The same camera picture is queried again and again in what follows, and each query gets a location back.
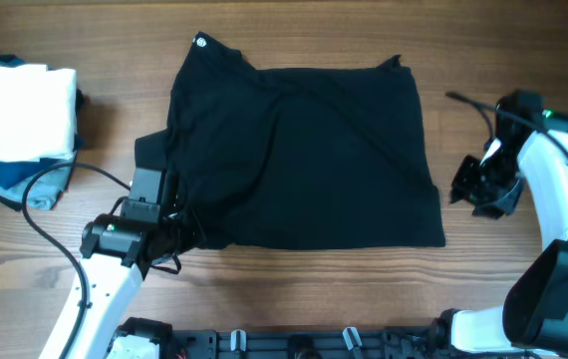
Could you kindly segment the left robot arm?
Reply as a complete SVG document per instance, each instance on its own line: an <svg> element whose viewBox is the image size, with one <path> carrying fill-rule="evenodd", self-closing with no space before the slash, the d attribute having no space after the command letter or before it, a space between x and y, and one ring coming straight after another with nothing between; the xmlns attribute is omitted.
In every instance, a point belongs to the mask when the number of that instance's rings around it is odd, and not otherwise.
<svg viewBox="0 0 568 359"><path fill-rule="evenodd" d="M121 212L88 223L69 296L41 351L42 358L106 358L119 321L148 272L205 242L193 214L121 197Z"/></svg>

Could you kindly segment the black t-shirt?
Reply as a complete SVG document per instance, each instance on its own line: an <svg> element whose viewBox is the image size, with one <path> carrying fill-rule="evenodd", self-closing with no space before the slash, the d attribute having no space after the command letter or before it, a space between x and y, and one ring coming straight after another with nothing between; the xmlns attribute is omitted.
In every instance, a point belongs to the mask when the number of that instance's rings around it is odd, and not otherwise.
<svg viewBox="0 0 568 359"><path fill-rule="evenodd" d="M398 57L259 70L198 33L166 127L137 139L135 161L176 175L176 208L199 220L208 248L445 244L420 96Z"/></svg>

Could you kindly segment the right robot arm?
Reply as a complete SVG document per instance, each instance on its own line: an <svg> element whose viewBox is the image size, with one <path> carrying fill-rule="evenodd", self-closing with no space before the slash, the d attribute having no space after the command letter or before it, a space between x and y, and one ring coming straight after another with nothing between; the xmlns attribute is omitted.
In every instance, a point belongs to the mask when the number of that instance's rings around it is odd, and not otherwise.
<svg viewBox="0 0 568 359"><path fill-rule="evenodd" d="M522 90L494 106L456 92L448 97L495 116L483 158L462 161L450 200L472 204L475 216L499 219L513 214L529 188L541 252L502 305L448 310L433 323L430 342L469 358L568 358L568 114Z"/></svg>

